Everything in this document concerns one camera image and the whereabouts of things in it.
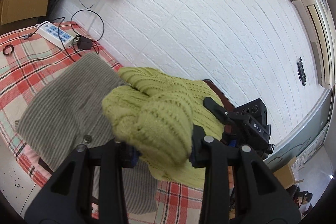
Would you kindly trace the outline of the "green knit sweater white collar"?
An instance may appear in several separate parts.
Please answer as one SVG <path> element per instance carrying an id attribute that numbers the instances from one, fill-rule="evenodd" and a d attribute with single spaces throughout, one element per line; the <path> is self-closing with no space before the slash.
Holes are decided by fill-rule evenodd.
<path id="1" fill-rule="evenodd" d="M 202 80 L 154 68 L 123 67 L 118 75 L 126 84 L 102 100 L 116 139 L 136 148 L 157 180 L 202 188 L 205 169 L 195 169 L 189 161 L 193 126 L 221 139 L 224 125 L 203 106 L 206 97 L 219 105 L 221 99 Z"/>

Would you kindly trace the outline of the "dark brown wooden headboard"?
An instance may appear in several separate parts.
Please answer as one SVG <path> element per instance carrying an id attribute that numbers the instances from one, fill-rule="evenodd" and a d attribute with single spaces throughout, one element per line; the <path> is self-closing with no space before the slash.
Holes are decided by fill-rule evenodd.
<path id="1" fill-rule="evenodd" d="M 229 99 L 211 80 L 205 79 L 203 81 L 217 94 L 225 109 L 227 109 L 228 111 L 232 111 L 235 108 L 234 105 L 229 101 Z"/>

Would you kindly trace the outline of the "grey ribbed folded sweater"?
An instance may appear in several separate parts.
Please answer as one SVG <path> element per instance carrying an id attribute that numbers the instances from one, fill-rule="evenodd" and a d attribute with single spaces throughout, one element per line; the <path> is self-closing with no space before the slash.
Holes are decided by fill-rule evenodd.
<path id="1" fill-rule="evenodd" d="M 15 129 L 55 171 L 77 145 L 93 148 L 112 139 L 102 100 L 124 84 L 99 55 L 87 53 L 37 93 Z"/>

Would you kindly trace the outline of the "white power strip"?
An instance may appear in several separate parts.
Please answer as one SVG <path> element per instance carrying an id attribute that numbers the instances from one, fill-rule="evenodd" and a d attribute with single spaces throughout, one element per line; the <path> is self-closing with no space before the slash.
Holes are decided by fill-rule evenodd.
<path id="1" fill-rule="evenodd" d="M 60 49 L 70 48 L 75 38 L 49 21 L 38 24 L 37 34 Z"/>

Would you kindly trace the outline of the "red plaid bed sheet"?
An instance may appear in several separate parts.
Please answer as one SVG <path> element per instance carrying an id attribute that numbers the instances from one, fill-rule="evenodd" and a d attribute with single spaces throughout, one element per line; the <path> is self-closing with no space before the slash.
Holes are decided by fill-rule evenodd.
<path id="1" fill-rule="evenodd" d="M 50 173 L 15 132 L 14 122 L 37 92 L 72 63 L 66 52 L 36 34 L 35 29 L 28 27 L 1 36 L 1 47 L 14 46 L 11 55 L 1 55 L 1 193 L 20 216 L 24 216 Z M 198 223 L 202 196 L 200 189 L 160 182 L 155 211 L 129 214 L 129 222 Z"/>

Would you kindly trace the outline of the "brown cardboard box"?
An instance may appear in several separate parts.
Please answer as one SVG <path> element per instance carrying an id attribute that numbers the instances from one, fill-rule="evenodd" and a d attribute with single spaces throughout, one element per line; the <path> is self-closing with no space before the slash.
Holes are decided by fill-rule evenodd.
<path id="1" fill-rule="evenodd" d="M 1 26 L 47 14 L 49 0 L 1 0 Z"/>

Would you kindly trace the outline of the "white wall air conditioner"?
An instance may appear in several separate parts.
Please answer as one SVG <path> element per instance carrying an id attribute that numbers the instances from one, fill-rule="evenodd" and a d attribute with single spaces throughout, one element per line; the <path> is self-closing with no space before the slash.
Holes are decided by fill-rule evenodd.
<path id="1" fill-rule="evenodd" d="M 327 0 L 294 0 L 305 26 L 315 59 L 318 83 L 335 85 L 335 24 Z"/>

